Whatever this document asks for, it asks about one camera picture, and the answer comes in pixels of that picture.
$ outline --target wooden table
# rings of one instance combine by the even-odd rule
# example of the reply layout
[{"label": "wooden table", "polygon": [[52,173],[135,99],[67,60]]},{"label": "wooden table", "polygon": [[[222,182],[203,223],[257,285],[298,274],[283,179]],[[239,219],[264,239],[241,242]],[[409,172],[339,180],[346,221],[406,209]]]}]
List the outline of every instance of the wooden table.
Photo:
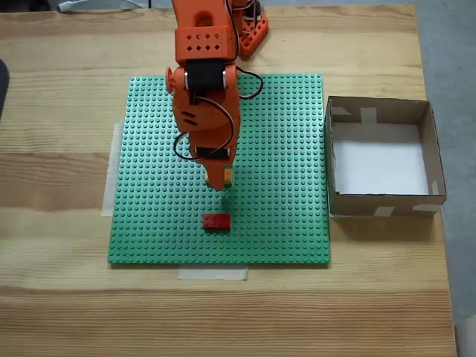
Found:
[{"label": "wooden table", "polygon": [[[425,99],[412,6],[267,14],[245,67]],[[455,356],[439,214],[332,220],[329,268],[252,266],[245,282],[108,267],[112,129],[129,77],[175,66],[174,27],[171,10],[0,15],[0,354]]]}]

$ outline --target masking tape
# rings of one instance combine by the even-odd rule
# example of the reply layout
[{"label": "masking tape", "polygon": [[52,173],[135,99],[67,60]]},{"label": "masking tape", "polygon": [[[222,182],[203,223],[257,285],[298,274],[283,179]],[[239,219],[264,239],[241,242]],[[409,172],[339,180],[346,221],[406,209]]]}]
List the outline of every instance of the masking tape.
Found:
[{"label": "masking tape", "polygon": [[476,356],[476,315],[458,323],[456,340],[459,356]]},{"label": "masking tape", "polygon": [[181,264],[179,279],[246,280],[248,266],[244,264]]},{"label": "masking tape", "polygon": [[341,106],[333,106],[331,113],[332,115],[352,115]]},{"label": "masking tape", "polygon": [[377,207],[373,215],[375,217],[390,217],[394,209],[395,209],[395,206]]},{"label": "masking tape", "polygon": [[123,122],[116,123],[114,125],[114,131],[112,132],[111,152],[109,154],[109,164],[107,167],[106,186],[104,187],[103,209],[101,210],[101,216],[112,217],[114,212],[123,126]]},{"label": "masking tape", "polygon": [[427,205],[426,203],[420,203],[419,205],[414,205],[413,210],[424,210],[427,212],[439,212],[439,205]]},{"label": "masking tape", "polygon": [[440,191],[438,190],[438,182],[433,181],[431,183],[431,194],[438,196],[440,194]]},{"label": "masking tape", "polygon": [[362,124],[377,124],[377,108],[360,108]]}]

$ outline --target red lego brick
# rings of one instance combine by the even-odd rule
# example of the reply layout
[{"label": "red lego brick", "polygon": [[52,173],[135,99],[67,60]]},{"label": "red lego brick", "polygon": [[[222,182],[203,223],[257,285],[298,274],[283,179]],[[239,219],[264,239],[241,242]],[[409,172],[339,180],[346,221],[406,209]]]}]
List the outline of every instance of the red lego brick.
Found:
[{"label": "red lego brick", "polygon": [[204,214],[203,229],[225,229],[229,231],[231,228],[230,214]]}]

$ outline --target cardboard box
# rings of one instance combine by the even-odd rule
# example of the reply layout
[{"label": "cardboard box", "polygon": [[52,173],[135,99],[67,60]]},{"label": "cardboard box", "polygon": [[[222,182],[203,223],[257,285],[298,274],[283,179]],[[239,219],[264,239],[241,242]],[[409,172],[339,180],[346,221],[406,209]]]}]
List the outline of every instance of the cardboard box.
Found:
[{"label": "cardboard box", "polygon": [[428,216],[446,200],[431,104],[329,97],[326,166],[333,216]]}]

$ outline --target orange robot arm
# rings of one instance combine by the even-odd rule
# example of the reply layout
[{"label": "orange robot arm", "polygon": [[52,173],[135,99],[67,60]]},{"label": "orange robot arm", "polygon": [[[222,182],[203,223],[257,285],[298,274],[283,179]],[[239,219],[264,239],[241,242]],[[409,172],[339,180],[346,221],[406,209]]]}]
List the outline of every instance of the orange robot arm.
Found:
[{"label": "orange robot arm", "polygon": [[[257,20],[259,3],[255,1],[173,0],[179,67],[173,73],[167,69],[166,83],[168,92],[173,93],[173,114],[181,132],[174,151],[184,160],[202,164],[215,190],[225,186],[225,167],[233,163],[237,150],[240,68],[234,60],[240,49],[251,55],[268,31],[261,9]],[[247,21],[251,7],[254,21]],[[244,32],[251,26],[253,31]],[[176,151],[187,134],[191,157]]]}]

